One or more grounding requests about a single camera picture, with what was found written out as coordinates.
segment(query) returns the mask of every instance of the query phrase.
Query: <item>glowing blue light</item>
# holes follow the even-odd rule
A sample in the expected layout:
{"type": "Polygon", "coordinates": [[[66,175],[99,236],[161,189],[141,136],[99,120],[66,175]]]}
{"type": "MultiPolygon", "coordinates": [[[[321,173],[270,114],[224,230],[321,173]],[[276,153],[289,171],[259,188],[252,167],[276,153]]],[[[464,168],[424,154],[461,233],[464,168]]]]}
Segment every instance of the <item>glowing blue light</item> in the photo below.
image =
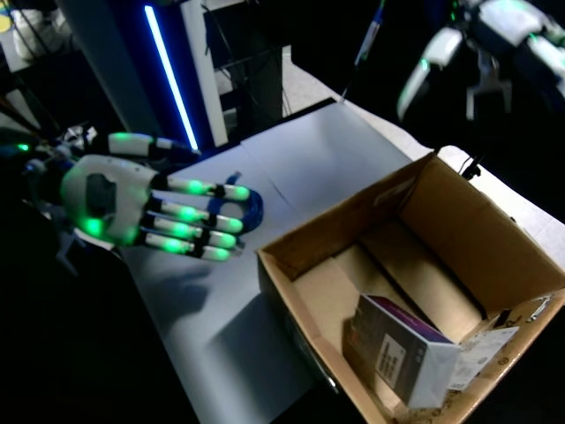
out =
{"type": "Polygon", "coordinates": [[[186,114],[185,104],[183,103],[183,98],[178,90],[177,80],[175,79],[175,74],[173,73],[173,68],[170,66],[169,55],[167,54],[167,49],[165,48],[165,43],[162,40],[161,30],[159,29],[159,24],[157,23],[157,18],[153,7],[145,6],[145,14],[147,16],[147,22],[151,28],[151,33],[153,34],[153,39],[155,41],[155,46],[159,51],[159,57],[161,58],[162,67],[167,74],[167,80],[169,81],[170,91],[173,92],[173,97],[175,97],[175,103],[177,104],[178,113],[183,121],[183,126],[185,127],[186,135],[188,136],[188,141],[191,143],[192,150],[198,150],[198,145],[196,144],[196,139],[194,138],[194,133],[192,132],[191,123],[188,120],[188,115],[186,114]]]}

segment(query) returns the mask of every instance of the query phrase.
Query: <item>cardboard box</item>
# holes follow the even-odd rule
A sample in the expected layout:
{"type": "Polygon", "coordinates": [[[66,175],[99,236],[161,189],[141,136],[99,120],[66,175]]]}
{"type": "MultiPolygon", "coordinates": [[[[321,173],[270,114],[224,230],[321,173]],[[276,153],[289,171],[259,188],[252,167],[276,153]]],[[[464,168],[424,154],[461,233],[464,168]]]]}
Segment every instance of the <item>cardboard box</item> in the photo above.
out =
{"type": "Polygon", "coordinates": [[[313,356],[369,422],[462,422],[565,301],[565,275],[487,197],[435,155],[367,187],[258,251],[260,285],[296,322],[313,356]],[[441,409],[410,410],[343,357],[359,292],[383,296],[454,342],[491,329],[504,309],[519,331],[441,409]],[[533,300],[554,293],[545,311],[533,300]]]}
{"type": "Polygon", "coordinates": [[[381,378],[409,408],[439,408],[459,352],[438,330],[381,296],[362,295],[343,356],[371,389],[381,378]]]}

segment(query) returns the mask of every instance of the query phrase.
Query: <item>white table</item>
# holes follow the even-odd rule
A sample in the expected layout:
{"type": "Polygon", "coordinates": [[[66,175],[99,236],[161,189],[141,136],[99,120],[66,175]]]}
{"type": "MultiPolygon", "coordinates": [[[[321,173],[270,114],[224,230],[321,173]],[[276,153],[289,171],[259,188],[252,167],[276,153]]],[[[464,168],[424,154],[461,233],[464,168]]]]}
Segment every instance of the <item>white table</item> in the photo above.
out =
{"type": "Polygon", "coordinates": [[[313,385],[260,296],[254,250],[409,162],[347,106],[332,104],[178,172],[223,182],[238,170],[237,183],[265,204],[263,224],[243,236],[245,252],[234,260],[124,251],[201,422],[270,422],[313,385]]]}

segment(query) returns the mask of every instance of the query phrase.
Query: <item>box inside cardboard box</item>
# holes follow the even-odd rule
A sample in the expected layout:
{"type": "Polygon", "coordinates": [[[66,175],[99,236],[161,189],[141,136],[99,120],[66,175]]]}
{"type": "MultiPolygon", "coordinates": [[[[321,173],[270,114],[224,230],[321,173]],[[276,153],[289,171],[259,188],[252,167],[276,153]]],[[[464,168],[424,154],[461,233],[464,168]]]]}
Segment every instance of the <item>box inside cardboard box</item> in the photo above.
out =
{"type": "Polygon", "coordinates": [[[563,304],[565,275],[482,193],[435,155],[367,187],[260,249],[260,284],[290,313],[315,355],[369,422],[464,420],[563,304]],[[455,343],[520,326],[513,339],[443,408],[408,410],[384,382],[376,396],[343,357],[359,293],[383,296],[455,343]],[[534,299],[554,293],[535,322],[534,299]]]}

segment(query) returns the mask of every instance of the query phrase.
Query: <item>tiled floor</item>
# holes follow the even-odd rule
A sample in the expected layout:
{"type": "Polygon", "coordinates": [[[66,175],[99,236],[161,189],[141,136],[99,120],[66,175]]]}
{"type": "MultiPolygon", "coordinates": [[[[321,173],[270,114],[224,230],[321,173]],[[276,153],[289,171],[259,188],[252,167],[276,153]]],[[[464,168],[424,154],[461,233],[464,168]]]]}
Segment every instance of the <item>tiled floor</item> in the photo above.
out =
{"type": "MultiPolygon", "coordinates": [[[[324,86],[307,72],[296,67],[290,60],[290,49],[283,52],[282,79],[290,108],[293,112],[301,110],[329,96],[335,99],[339,95],[324,86]]],[[[411,159],[418,159],[430,150],[420,146],[407,132],[389,122],[362,110],[354,104],[347,104],[364,118],[372,127],[386,136],[411,159]]],[[[440,158],[455,170],[459,170],[469,156],[459,148],[448,147],[440,152],[440,158]]],[[[502,210],[514,217],[546,252],[565,269],[565,225],[552,218],[519,194],[504,185],[498,178],[485,169],[481,176],[471,183],[489,196],[502,210]]]]}

